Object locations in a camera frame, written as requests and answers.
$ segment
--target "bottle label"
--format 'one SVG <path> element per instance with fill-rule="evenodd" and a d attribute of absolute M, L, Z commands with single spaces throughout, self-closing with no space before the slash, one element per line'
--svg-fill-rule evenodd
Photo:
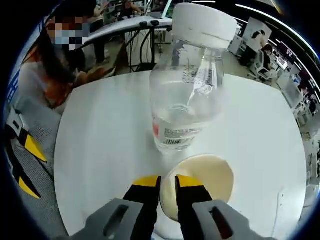
<path fill-rule="evenodd" d="M 161 119 L 153 118 L 152 128 L 154 136 L 165 145 L 189 146 L 205 123 L 191 125 L 175 125 Z"/>

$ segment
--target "gray fabric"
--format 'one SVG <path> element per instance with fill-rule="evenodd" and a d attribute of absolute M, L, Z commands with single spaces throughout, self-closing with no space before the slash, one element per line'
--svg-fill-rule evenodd
<path fill-rule="evenodd" d="M 36 199 L 17 184 L 22 201 L 49 238 L 67 236 L 58 208 L 54 183 L 54 153 L 61 116 L 31 98 L 20 99 L 15 109 L 22 114 L 25 124 L 29 127 L 29 133 L 39 142 L 47 158 L 47 162 L 42 162 L 17 140 L 12 142 L 16 158 L 41 195 L 40 199 Z"/>
<path fill-rule="evenodd" d="M 53 178 L 55 146 L 61 116 L 32 98 L 21 98 L 15 109 L 22 114 L 30 134 L 41 145 L 47 159 L 47 163 L 41 163 Z"/>
<path fill-rule="evenodd" d="M 35 157 L 19 144 L 17 140 L 12 142 L 13 152 L 22 165 L 24 172 L 32 181 L 40 193 L 37 199 L 23 191 L 18 183 L 16 187 L 22 198 L 24 206 L 36 221 L 43 232 L 51 239 L 59 236 L 67 236 L 63 220 L 60 216 L 55 193 L 53 179 L 44 171 L 43 167 Z"/>

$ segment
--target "clear plastic bottle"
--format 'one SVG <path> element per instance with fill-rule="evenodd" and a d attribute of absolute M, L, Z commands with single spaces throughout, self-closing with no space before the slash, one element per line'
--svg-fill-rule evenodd
<path fill-rule="evenodd" d="M 229 29 L 208 24 L 212 20 L 223 22 Z M 152 127 L 161 152 L 190 146 L 219 113 L 224 78 L 222 52 L 233 39 L 236 27 L 231 16 L 210 7 L 192 3 L 175 7 L 174 41 L 150 74 Z"/>

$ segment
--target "yellow and black stripe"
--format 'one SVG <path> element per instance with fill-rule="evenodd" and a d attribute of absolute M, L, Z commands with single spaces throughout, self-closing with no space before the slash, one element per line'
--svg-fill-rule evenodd
<path fill-rule="evenodd" d="M 212 198 L 203 183 L 194 177 L 175 176 L 178 221 L 184 240 L 204 239 L 200 222 L 192 205 L 211 201 Z"/>
<path fill-rule="evenodd" d="M 20 144 L 23 145 L 32 155 L 46 163 L 47 160 L 44 157 L 39 144 L 34 140 L 32 136 L 28 134 L 25 129 L 22 129 L 20 136 L 17 137 L 15 131 L 9 125 L 6 125 L 4 128 L 4 133 L 5 148 L 9 161 L 12 164 L 12 175 L 14 179 L 17 181 L 21 189 L 24 190 L 27 194 L 33 196 L 36 199 L 40 199 L 40 193 L 37 191 L 36 187 L 27 176 L 26 172 L 24 171 L 14 153 L 11 140 L 17 138 Z"/>
<path fill-rule="evenodd" d="M 143 207 L 135 222 L 131 239 L 150 239 L 157 221 L 161 176 L 146 176 L 136 180 L 124 200 L 142 203 Z"/>
<path fill-rule="evenodd" d="M 24 146 L 24 148 L 35 156 L 40 161 L 46 163 L 47 159 L 44 152 L 41 149 L 39 143 L 25 130 L 21 129 L 20 136 L 17 136 L 19 143 Z"/>

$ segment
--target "white tabletop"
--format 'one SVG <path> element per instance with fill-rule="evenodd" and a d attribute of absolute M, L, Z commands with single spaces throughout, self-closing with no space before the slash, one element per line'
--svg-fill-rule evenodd
<path fill-rule="evenodd" d="M 306 160 L 281 92 L 225 75 L 223 113 L 189 148 L 168 159 L 153 142 L 149 74 L 110 77 L 72 92 L 54 156 L 56 197 L 68 233 L 81 230 L 87 217 L 113 198 L 122 198 L 134 179 L 166 174 L 190 156 L 214 154 L 234 173 L 229 204 L 258 234 L 284 239 L 304 205 Z"/>

